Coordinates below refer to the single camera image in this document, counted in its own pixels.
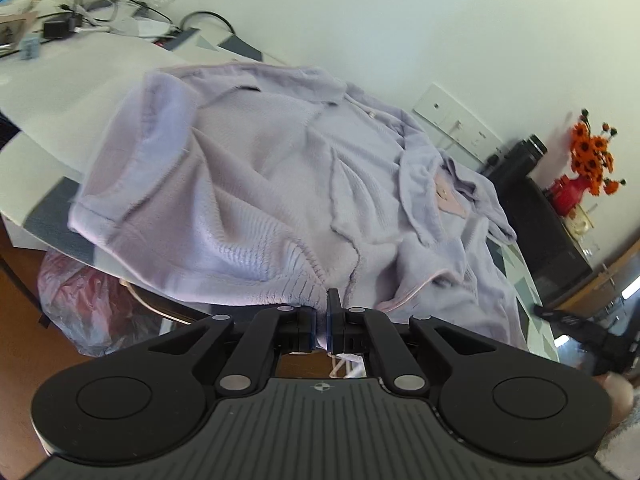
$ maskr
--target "gray ribbed panel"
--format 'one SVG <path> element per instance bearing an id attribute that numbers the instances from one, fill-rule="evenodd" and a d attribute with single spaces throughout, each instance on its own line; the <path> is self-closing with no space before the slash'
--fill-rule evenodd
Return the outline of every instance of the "gray ribbed panel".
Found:
<path id="1" fill-rule="evenodd" d="M 330 389 L 314 388 L 326 383 Z M 604 480 L 594 460 L 516 466 L 467 449 L 420 400 L 369 380 L 271 379 L 221 402 L 191 441 L 148 462 L 98 468 L 52 458 L 32 480 Z"/>

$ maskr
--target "red plastic bag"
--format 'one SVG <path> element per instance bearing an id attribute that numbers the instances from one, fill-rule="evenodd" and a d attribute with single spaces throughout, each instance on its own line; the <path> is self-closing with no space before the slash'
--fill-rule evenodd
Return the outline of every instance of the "red plastic bag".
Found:
<path id="1" fill-rule="evenodd" d="M 38 274 L 42 311 L 81 354 L 100 357 L 155 337 L 161 318 L 140 305 L 118 279 L 57 251 Z"/>

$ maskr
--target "black thermos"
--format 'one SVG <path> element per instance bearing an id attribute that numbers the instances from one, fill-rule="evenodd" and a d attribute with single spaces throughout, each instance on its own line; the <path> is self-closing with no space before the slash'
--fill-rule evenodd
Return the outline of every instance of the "black thermos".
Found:
<path id="1" fill-rule="evenodd" d="M 487 168 L 485 176 L 494 183 L 498 194 L 526 177 L 546 153 L 546 146 L 535 135 L 521 140 L 494 168 Z"/>

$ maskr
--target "wall socket panel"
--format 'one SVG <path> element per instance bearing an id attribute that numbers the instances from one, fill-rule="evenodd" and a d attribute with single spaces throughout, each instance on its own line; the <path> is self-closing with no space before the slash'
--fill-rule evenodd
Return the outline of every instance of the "wall socket panel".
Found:
<path id="1" fill-rule="evenodd" d="M 455 140 L 480 162 L 486 161 L 494 153 L 502 155 L 502 140 L 436 84 L 432 84 L 416 103 L 414 112 Z"/>

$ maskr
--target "red vase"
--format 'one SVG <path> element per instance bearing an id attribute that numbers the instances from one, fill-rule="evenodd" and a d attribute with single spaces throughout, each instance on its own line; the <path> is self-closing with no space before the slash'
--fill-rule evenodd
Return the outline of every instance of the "red vase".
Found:
<path id="1" fill-rule="evenodd" d="M 549 188 L 551 205 L 560 216 L 567 216 L 569 211 L 582 200 L 584 192 L 591 187 L 591 181 L 585 176 L 569 178 L 566 175 L 556 178 Z"/>

